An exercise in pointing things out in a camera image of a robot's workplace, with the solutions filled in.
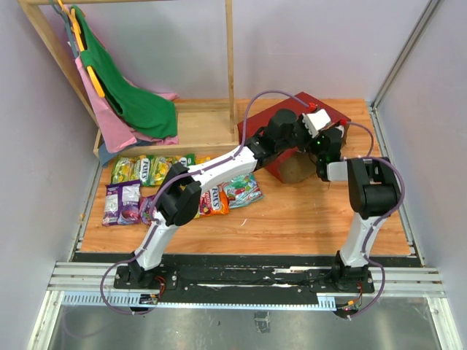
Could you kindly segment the red brown paper bag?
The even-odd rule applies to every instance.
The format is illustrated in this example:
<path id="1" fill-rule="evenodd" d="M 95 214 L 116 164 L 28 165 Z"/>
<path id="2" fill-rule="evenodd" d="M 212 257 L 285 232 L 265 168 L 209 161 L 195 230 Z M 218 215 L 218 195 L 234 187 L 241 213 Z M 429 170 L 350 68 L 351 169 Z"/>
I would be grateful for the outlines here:
<path id="1" fill-rule="evenodd" d="M 332 125 L 329 128 L 338 126 L 341 118 L 351 121 L 323 101 L 300 92 L 248 117 L 246 122 L 239 122 L 239 140 L 259 157 L 258 169 L 266 169 L 284 184 L 301 182 L 313 173 L 317 175 L 317 148 L 313 145 L 311 153 L 299 152 L 293 138 L 293 124 L 302 122 L 303 113 L 319 109 L 324 109 L 330 116 Z M 341 149 L 346 143 L 347 129 L 348 126 L 344 128 Z"/>

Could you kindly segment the teal mint Fox's candy bag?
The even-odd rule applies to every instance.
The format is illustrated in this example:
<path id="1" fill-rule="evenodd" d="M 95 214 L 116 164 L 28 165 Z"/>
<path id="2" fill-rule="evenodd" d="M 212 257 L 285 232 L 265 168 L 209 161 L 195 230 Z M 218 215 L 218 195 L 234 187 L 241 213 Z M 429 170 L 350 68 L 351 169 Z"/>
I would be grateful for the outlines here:
<path id="1" fill-rule="evenodd" d="M 230 209 L 238 209 L 263 199 L 263 193 L 253 173 L 236 176 L 221 187 L 228 198 Z"/>

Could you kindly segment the yellow snack pack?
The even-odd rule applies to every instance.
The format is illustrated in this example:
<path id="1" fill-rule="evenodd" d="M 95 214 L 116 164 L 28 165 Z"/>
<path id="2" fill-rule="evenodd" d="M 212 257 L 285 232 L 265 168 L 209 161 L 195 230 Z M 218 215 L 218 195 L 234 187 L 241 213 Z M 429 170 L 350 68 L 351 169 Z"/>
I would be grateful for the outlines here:
<path id="1" fill-rule="evenodd" d="M 203 164 L 203 163 L 206 163 L 208 161 L 211 160 L 211 157 L 209 156 L 206 156 L 206 157 L 197 157 L 196 158 L 196 165 L 200 165 L 200 164 Z"/>

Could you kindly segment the orange Fox's candy bag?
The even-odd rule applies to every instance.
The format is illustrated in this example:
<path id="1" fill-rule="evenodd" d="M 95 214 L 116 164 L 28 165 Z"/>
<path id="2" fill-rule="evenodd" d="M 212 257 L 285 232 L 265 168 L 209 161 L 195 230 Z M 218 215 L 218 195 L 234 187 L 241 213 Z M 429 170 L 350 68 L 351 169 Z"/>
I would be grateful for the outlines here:
<path id="1" fill-rule="evenodd" d="M 195 218 L 211 217 L 214 215 L 226 215 L 229 213 L 228 196 L 223 188 L 218 185 L 206 191 L 200 198 L 198 213 Z"/>

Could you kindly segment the green Fox's candy bag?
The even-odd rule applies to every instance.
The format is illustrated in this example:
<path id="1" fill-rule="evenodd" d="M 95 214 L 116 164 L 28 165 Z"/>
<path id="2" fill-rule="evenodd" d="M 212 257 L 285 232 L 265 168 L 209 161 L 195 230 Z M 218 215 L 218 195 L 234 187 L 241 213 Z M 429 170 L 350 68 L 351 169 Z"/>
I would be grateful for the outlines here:
<path id="1" fill-rule="evenodd" d="M 170 168 L 181 163 L 185 167 L 194 165 L 196 157 L 193 153 L 183 156 L 155 156 L 150 161 L 149 186 L 155 187 L 162 184 Z"/>
<path id="2" fill-rule="evenodd" d="M 112 168 L 111 183 L 118 184 L 139 180 L 142 186 L 149 187 L 152 161 L 152 155 L 119 156 Z"/>

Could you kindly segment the purple Fox's candy bag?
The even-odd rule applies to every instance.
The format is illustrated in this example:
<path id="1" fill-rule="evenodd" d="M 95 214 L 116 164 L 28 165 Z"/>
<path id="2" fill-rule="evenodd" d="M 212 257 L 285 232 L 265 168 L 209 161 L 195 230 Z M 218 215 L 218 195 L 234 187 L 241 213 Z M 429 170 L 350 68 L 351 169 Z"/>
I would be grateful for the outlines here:
<path id="1" fill-rule="evenodd" d="M 139 218 L 140 221 L 147 226 L 150 226 L 152 223 L 150 206 L 153 202 L 154 197 L 155 195 L 142 197 L 139 202 Z"/>

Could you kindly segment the purple snack bag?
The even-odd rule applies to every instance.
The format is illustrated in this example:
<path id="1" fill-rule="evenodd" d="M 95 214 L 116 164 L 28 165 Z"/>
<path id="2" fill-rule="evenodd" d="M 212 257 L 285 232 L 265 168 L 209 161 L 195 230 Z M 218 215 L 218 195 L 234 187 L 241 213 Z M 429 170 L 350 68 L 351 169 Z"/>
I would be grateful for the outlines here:
<path id="1" fill-rule="evenodd" d="M 132 180 L 106 186 L 103 226 L 140 223 L 141 182 Z"/>

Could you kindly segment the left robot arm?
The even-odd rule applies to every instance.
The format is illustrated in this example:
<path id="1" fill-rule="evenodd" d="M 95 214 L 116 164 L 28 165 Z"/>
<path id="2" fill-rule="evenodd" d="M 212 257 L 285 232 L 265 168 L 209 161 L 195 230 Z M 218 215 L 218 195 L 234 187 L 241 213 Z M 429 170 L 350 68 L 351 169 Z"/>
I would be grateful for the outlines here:
<path id="1" fill-rule="evenodd" d="M 151 225 L 142 244 L 124 263 L 130 282 L 146 289 L 175 232 L 197 215 L 201 196 L 215 186 L 272 163 L 284 151 L 304 148 L 317 134 L 309 115 L 280 109 L 234 150 L 201 165 L 173 165 L 150 206 Z"/>

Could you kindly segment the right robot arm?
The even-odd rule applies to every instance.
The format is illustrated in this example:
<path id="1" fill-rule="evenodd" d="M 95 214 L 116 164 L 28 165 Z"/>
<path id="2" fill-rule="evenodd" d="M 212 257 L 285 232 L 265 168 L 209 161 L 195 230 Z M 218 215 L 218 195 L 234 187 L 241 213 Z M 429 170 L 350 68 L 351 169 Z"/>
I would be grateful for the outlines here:
<path id="1" fill-rule="evenodd" d="M 320 132 L 317 175 L 325 182 L 347 182 L 354 216 L 343 247 L 336 253 L 327 283 L 340 292 L 365 284 L 369 255 L 387 218 L 401 205 L 400 174 L 388 157 L 341 157 L 344 128 L 334 126 Z"/>

